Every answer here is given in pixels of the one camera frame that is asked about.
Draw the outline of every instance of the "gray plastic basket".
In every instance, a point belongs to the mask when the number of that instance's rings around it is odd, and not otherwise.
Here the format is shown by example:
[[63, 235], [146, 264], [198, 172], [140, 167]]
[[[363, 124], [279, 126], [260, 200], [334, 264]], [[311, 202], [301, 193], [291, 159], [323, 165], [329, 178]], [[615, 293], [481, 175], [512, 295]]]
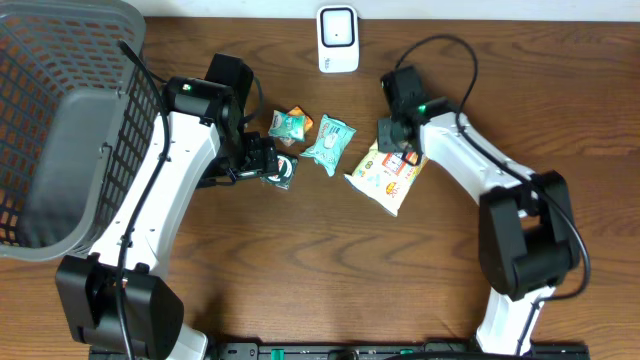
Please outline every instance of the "gray plastic basket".
[[0, 256], [84, 255], [115, 216], [157, 113], [117, 40], [144, 34], [118, 0], [0, 0]]

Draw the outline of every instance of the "wood grain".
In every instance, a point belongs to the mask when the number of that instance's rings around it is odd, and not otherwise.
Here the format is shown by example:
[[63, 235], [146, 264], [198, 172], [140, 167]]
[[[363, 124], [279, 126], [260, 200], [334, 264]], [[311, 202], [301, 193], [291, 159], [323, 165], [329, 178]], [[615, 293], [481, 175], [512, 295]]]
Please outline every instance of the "wood grain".
[[[477, 50], [467, 114], [518, 162], [568, 181], [593, 261], [577, 300], [545, 307], [538, 341], [584, 341], [594, 359], [640, 353], [640, 27], [637, 24], [360, 21], [353, 74], [317, 69], [309, 20], [147, 19], [146, 56], [159, 75], [205, 74], [215, 52], [259, 76], [266, 132], [274, 109], [301, 105], [358, 132], [328, 178], [301, 159], [290, 191], [259, 181], [199, 190], [180, 227], [169, 283], [186, 321], [210, 334], [266, 342], [424, 341], [469, 337], [489, 286], [477, 261], [477, 207], [429, 163], [393, 218], [342, 178], [388, 113], [379, 78], [422, 37], [453, 32]], [[460, 99], [470, 61], [446, 42], [416, 51], [435, 94]], [[248, 108], [257, 104], [250, 96]], [[299, 154], [316, 138], [318, 126]], [[53, 278], [57, 262], [0, 262], [0, 359], [82, 359]], [[558, 292], [579, 281], [575, 271]]]

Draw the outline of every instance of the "black cable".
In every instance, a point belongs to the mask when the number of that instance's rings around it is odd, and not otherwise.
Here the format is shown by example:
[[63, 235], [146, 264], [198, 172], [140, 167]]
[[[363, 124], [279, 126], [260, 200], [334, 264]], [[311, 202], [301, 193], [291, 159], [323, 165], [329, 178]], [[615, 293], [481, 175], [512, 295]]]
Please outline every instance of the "black cable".
[[258, 98], [260, 99], [260, 103], [258, 104], [258, 108], [256, 109], [256, 111], [252, 112], [242, 119], [242, 124], [240, 124], [241, 126], [248, 124], [249, 121], [260, 116], [260, 114], [262, 113], [262, 108], [264, 107], [264, 95], [262, 94], [262, 86], [260, 85], [260, 80], [258, 80], [257, 76], [253, 75], [253, 81], [256, 83], [256, 87], [258, 88]]
[[131, 336], [129, 334], [129, 328], [127, 326], [127, 315], [124, 310], [124, 287], [122, 284], [124, 277], [124, 265], [125, 258], [127, 256], [127, 249], [129, 249], [131, 243], [131, 233], [134, 230], [134, 226], [136, 220], [138, 219], [138, 215], [140, 215], [140, 211], [142, 210], [142, 206], [144, 205], [145, 200], [149, 196], [151, 192], [151, 188], [153, 188], [153, 184], [155, 183], [158, 175], [160, 174], [160, 170], [162, 170], [162, 165], [164, 165], [167, 156], [169, 154], [169, 146], [171, 143], [171, 135], [169, 133], [169, 118], [167, 117], [166, 108], [162, 104], [162, 97], [160, 96], [160, 92], [156, 88], [153, 83], [153, 77], [151, 73], [147, 69], [147, 67], [142, 63], [142, 60], [136, 55], [136, 53], [131, 49], [131, 47], [124, 41], [118, 41], [118, 47], [120, 50], [131, 60], [135, 66], [142, 71], [144, 77], [146, 78], [149, 86], [151, 87], [151, 91], [153, 92], [154, 97], [158, 101], [158, 107], [160, 109], [160, 116], [162, 117], [162, 128], [164, 130], [164, 145], [162, 147], [162, 152], [158, 157], [158, 165], [153, 170], [151, 177], [149, 178], [149, 182], [145, 186], [142, 191], [142, 195], [140, 195], [140, 199], [136, 204], [136, 207], [133, 209], [131, 213], [131, 219], [129, 220], [129, 224], [127, 224], [127, 228], [122, 235], [122, 239], [120, 240], [120, 252], [118, 253], [118, 265], [116, 267], [116, 309], [118, 311], [118, 318], [120, 320], [120, 330], [122, 331], [122, 337], [124, 338], [124, 345], [127, 352], [127, 356], [129, 360], [134, 360], [134, 351], [133, 345], [131, 344]]
[[151, 71], [151, 70], [149, 70], [149, 69], [147, 69], [147, 71], [149, 71], [149, 74], [151, 75], [151, 77], [152, 77], [152, 78], [154, 78], [154, 79], [158, 80], [159, 82], [161, 82], [161, 83], [163, 83], [163, 84], [166, 84], [166, 83], [167, 83], [167, 80], [165, 80], [165, 79], [161, 78], [160, 76], [158, 76], [158, 75], [154, 74], [154, 73], [153, 73], [153, 71]]
[[411, 354], [394, 355], [384, 360], [429, 360], [429, 359], [456, 359], [456, 360], [540, 360], [533, 357], [517, 355], [502, 355], [481, 352], [452, 352], [452, 351], [427, 351]]
[[573, 233], [573, 236], [575, 237], [575, 240], [576, 240], [576, 242], [578, 244], [578, 247], [580, 248], [580, 253], [581, 253], [582, 258], [584, 260], [584, 273], [583, 273], [583, 277], [582, 277], [582, 282], [580, 283], [580, 286], [577, 289], [575, 289], [574, 291], [572, 291], [570, 293], [567, 293], [567, 294], [549, 296], [549, 297], [541, 297], [541, 298], [536, 299], [531, 304], [531, 311], [529, 312], [529, 316], [527, 318], [527, 322], [525, 323], [524, 330], [522, 331], [522, 334], [520, 335], [520, 338], [518, 339], [518, 346], [517, 346], [516, 354], [520, 354], [520, 350], [522, 349], [522, 343], [524, 342], [524, 338], [527, 336], [527, 333], [529, 332], [529, 327], [531, 326], [531, 322], [533, 321], [533, 316], [535, 315], [535, 312], [538, 309], [540, 309], [540, 303], [572, 299], [572, 298], [575, 298], [578, 295], [582, 294], [586, 290], [587, 286], [589, 285], [589, 280], [591, 278], [591, 260], [589, 258], [589, 252], [587, 251], [587, 247], [584, 244], [584, 241], [582, 240], [582, 236], [580, 235], [580, 232], [576, 228], [576, 226], [573, 223], [573, 221], [571, 220], [571, 218], [560, 207], [560, 205], [558, 205], [558, 203], [553, 198], [551, 198], [549, 195], [547, 195], [544, 192], [544, 190], [542, 190], [536, 184], [531, 182], [531, 180], [529, 180], [529, 179], [525, 178], [524, 176], [522, 176], [521, 174], [515, 172], [514, 170], [509, 168], [509, 166], [507, 166], [507, 164], [502, 163], [500, 160], [498, 160], [495, 157], [493, 157], [493, 155], [491, 155], [488, 151], [486, 151], [484, 148], [482, 148], [480, 145], [478, 145], [469, 136], [469, 134], [467, 134], [465, 127], [460, 123], [460, 114], [462, 113], [462, 109], [464, 108], [464, 104], [467, 102], [467, 99], [469, 98], [469, 95], [471, 94], [471, 91], [473, 90], [473, 86], [476, 83], [476, 79], [478, 78], [478, 58], [476, 56], [475, 51], [471, 47], [471, 45], [469, 45], [466, 41], [462, 40], [461, 38], [459, 38], [459, 37], [457, 37], [455, 35], [451, 35], [451, 34], [440, 34], [440, 35], [430, 36], [430, 37], [428, 37], [426, 39], [418, 41], [416, 44], [414, 44], [412, 47], [410, 47], [409, 50], [407, 50], [400, 57], [400, 60], [398, 60], [398, 62], [396, 63], [396, 69], [398, 67], [400, 67], [400, 65], [402, 64], [402, 61], [413, 50], [415, 50], [416, 48], [418, 48], [421, 45], [424, 45], [424, 44], [426, 44], [426, 43], [428, 43], [428, 42], [430, 42], [432, 40], [437, 40], [437, 39], [447, 39], [447, 40], [450, 40], [450, 41], [453, 41], [455, 43], [458, 43], [458, 44], [462, 45], [467, 50], [469, 55], [471, 55], [471, 59], [473, 60], [473, 77], [471, 79], [471, 83], [469, 84], [469, 88], [467, 89], [467, 92], [464, 94], [464, 97], [462, 98], [462, 101], [460, 102], [460, 106], [458, 107], [458, 110], [456, 111], [456, 127], [458, 129], [458, 132], [460, 134], [462, 134], [462, 136], [465, 138], [465, 140], [467, 140], [467, 142], [473, 148], [475, 148], [484, 157], [489, 159], [489, 161], [494, 163], [498, 167], [498, 169], [502, 170], [506, 174], [511, 175], [513, 178], [515, 178], [516, 180], [520, 181], [526, 187], [529, 187], [531, 189], [531, 191], [535, 192], [538, 195], [539, 199], [541, 199], [542, 201], [546, 202], [547, 205], [550, 205], [551, 207], [553, 207], [557, 211], [557, 213], [560, 215], [562, 220], [567, 224], [567, 226], [569, 226], [571, 232]]

